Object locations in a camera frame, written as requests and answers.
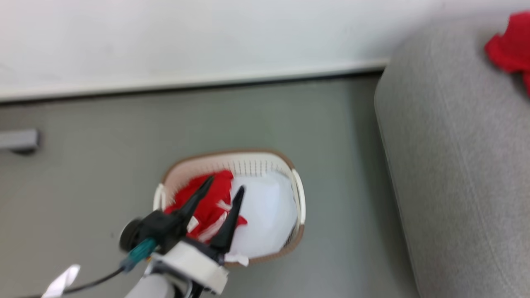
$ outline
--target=black cable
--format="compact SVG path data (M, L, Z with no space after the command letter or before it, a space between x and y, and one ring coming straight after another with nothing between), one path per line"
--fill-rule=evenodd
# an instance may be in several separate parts
M75 292L86 290L86 289L91 288L91 287L95 287L95 286L97 286L99 284L102 284L102 283L108 281L109 279L117 276L118 274L122 273L124 269L125 269L124 267L120 267L118 270L112 272L111 274L109 274L109 275L107 275L105 277L102 277L100 279L97 279L97 280L95 280L95 281L93 281L91 283L84 284L84 285L77 286L77 287L66 288L63 291L63 295L72 294L72 293L75 293ZM41 298L43 295L44 295L44 293L38 294L38 295L24 296L24 297L19 297L19 298Z

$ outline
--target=white wall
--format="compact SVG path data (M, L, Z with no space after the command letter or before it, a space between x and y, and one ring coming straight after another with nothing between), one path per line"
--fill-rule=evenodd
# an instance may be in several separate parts
M0 100L381 67L432 20L528 0L1 0Z

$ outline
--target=teal cable connector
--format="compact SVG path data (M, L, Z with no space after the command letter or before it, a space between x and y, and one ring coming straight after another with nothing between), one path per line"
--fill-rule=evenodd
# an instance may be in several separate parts
M156 242L153 238L147 238L129 252L127 258L120 262L120 267L123 267L124 272L131 271L136 264L146 259L155 251Z

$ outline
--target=baseboard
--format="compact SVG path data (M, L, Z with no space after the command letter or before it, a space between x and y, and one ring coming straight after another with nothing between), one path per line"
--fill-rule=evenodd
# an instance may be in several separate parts
M34 101L65 97L82 97L114 93L145 92L155 90L178 90L234 84L262 83L269 81L311 79L314 77L349 75L380 71L389 59L375 59L360 63L342 64L321 68L300 68L293 71L254 72L224 76L157 77L143 80L130 79L123 82L59 83L37 87L2 87L0 102Z

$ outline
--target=red cloth on sofa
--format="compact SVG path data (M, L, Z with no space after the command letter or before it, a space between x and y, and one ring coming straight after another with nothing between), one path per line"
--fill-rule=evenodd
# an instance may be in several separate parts
M490 60L503 71L523 72L530 95L530 11L511 15L504 35L495 35L485 50Z
M231 208L232 200L230 198L230 189L232 188L232 179L234 176L230 171L224 170L191 179L186 187L175 194L175 203L164 210L164 213L169 214L182 208L184 203L210 176L214 176L214 180L208 193L201 200L193 215L197 220L197 222L195 222L196 226L191 226L191 230L188 229L188 237L204 243L208 243L210 239L217 234ZM245 218L239 216L237 219L237 225L245 224L247 224Z

